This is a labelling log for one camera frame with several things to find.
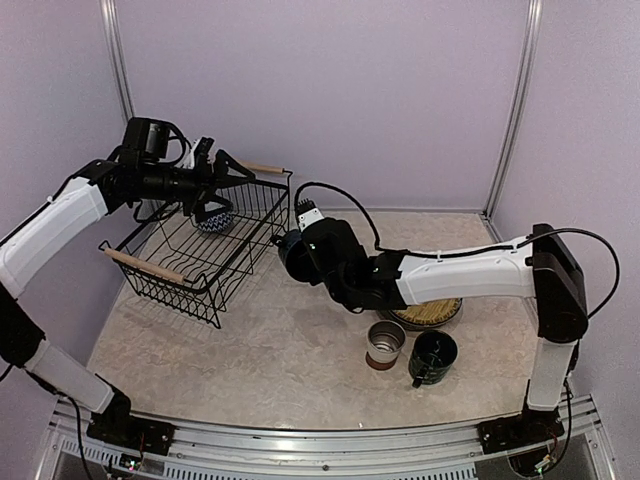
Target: vertical metal post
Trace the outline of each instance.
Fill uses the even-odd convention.
[[[120,39],[120,29],[118,28],[118,13],[115,0],[99,0],[102,21],[104,23],[104,33],[107,40],[107,48],[111,60],[111,67],[116,81],[122,118],[125,124],[134,116],[133,101],[127,80],[127,69],[124,63],[122,52],[122,41]]]
[[[520,57],[520,68],[518,70],[518,80],[516,91],[511,104],[509,123],[500,150],[500,160],[498,168],[493,177],[489,198],[484,209],[484,213],[489,222],[492,222],[504,187],[504,182],[509,170],[509,164],[513,155],[514,146],[518,136],[518,130],[522,121],[522,114],[527,99],[529,81],[533,70],[536,45],[538,43],[538,32],[540,30],[540,18],[542,16],[542,0],[529,0],[529,11],[527,15],[527,25],[525,29],[524,43],[522,45],[522,55]]]

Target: wooden handle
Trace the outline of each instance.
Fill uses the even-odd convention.
[[[173,270],[169,270],[168,268],[159,267],[158,265],[145,262],[144,260],[140,260],[139,258],[132,257],[131,255],[127,255],[126,253],[113,250],[112,248],[105,248],[104,253],[120,263],[124,263],[126,265],[129,265],[130,267],[140,269],[144,272],[150,273],[151,275],[155,275],[156,277],[162,277],[175,283],[184,283],[184,275],[176,273]]]
[[[284,173],[284,168],[282,167],[258,165],[257,163],[245,162],[244,160],[238,160],[238,163],[249,170],[253,170],[254,172],[275,173],[277,175],[282,175]]]

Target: marble surface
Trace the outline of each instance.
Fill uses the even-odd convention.
[[[373,237],[356,212],[364,245]],[[374,212],[383,246],[438,249],[491,240],[476,215]],[[409,333],[397,364],[365,363],[373,312],[354,315],[322,285],[291,280],[275,249],[221,314],[222,330],[123,288],[90,368],[129,395],[136,410],[218,424],[292,429],[439,424],[521,409],[536,334],[519,299],[464,301],[443,330],[459,356],[436,386],[411,387]]]

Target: robotic arm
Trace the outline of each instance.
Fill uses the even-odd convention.
[[[584,277],[553,229],[535,225],[531,237],[487,247],[420,253],[386,250],[367,256],[351,226],[325,218],[312,201],[296,205],[306,247],[298,261],[309,283],[324,283],[349,311],[401,310],[428,301],[480,296],[535,297],[538,345],[519,416],[483,422],[485,453],[518,448],[564,433],[558,404],[588,327]]]
[[[184,158],[160,162],[171,133],[181,141]],[[223,150],[210,162],[211,138],[200,139],[189,152],[187,145],[173,124],[132,118],[122,145],[108,159],[95,160],[72,175],[56,195],[0,241],[0,356],[25,369],[49,391],[67,395],[91,410],[90,436],[137,450],[144,433],[152,445],[147,451],[161,454],[168,450],[173,427],[132,417],[130,400],[52,345],[17,300],[64,245],[125,204],[132,206],[143,199],[181,202],[184,214],[193,214],[198,221],[219,212],[206,212],[208,202],[231,208],[216,190],[246,183],[254,174]],[[230,170],[241,175],[231,175]]]

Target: silver cup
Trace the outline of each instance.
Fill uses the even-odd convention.
[[[395,365],[406,339],[407,334],[396,322],[374,323],[367,332],[367,364],[375,370],[389,370]]]

